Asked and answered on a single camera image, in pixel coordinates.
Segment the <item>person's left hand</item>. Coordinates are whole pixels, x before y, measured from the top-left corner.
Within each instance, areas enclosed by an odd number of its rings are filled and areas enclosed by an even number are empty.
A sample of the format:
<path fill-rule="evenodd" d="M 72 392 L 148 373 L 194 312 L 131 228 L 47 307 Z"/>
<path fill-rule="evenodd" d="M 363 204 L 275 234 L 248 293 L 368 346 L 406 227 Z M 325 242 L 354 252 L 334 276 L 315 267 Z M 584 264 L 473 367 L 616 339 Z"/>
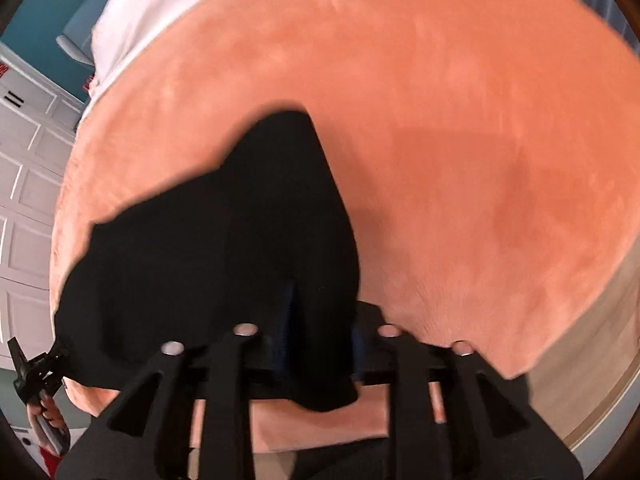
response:
<path fill-rule="evenodd" d="M 65 454 L 70 446 L 70 430 L 52 396 L 41 391 L 38 400 L 26 405 L 26 413 L 40 446 L 55 456 Z"/>

